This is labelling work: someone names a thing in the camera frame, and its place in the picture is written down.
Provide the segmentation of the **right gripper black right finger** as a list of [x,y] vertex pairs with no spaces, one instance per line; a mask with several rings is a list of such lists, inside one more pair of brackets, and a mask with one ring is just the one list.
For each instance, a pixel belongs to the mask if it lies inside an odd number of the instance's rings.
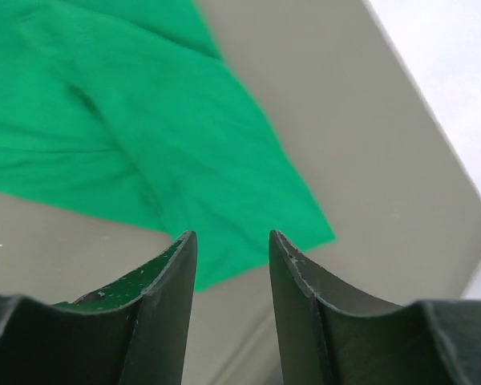
[[406,306],[359,290],[269,236],[286,384],[481,384],[481,301]]

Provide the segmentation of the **green t-shirt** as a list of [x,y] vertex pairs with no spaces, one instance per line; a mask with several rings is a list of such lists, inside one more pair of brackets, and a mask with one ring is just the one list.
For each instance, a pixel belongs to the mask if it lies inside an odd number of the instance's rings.
[[334,240],[192,1],[0,1],[0,193],[198,236],[196,289]]

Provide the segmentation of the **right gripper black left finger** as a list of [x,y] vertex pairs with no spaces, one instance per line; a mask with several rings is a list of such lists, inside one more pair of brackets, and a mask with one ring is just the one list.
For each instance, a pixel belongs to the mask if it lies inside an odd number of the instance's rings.
[[178,384],[197,261],[183,233],[75,302],[0,295],[0,384]]

